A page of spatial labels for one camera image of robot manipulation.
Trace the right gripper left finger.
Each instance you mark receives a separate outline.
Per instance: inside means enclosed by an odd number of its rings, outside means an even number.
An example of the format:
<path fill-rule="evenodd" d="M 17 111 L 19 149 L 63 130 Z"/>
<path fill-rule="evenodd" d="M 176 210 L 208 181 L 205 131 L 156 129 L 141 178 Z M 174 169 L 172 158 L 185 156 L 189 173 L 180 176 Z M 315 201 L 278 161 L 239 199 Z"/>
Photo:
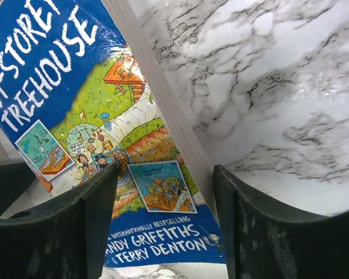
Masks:
<path fill-rule="evenodd" d="M 0 278 L 100 278 L 118 172 L 0 218 Z"/>

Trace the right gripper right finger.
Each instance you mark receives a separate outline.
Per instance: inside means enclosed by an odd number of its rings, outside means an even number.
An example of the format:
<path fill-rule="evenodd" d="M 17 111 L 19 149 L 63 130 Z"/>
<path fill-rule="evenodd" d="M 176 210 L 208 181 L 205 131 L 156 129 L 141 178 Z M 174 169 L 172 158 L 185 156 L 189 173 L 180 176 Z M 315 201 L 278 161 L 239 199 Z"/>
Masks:
<path fill-rule="evenodd" d="M 221 165 L 212 179 L 230 278 L 349 278 L 349 211 L 295 208 Z"/>

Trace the blue treehouse book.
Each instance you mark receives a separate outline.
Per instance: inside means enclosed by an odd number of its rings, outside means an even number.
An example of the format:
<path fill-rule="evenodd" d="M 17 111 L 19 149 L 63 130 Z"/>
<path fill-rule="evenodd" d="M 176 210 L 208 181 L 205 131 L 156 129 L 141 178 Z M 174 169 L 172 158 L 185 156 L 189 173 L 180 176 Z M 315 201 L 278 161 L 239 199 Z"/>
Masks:
<path fill-rule="evenodd" d="M 0 4 L 0 129 L 52 201 L 116 169 L 107 268 L 224 264 L 220 229 L 102 1 Z"/>

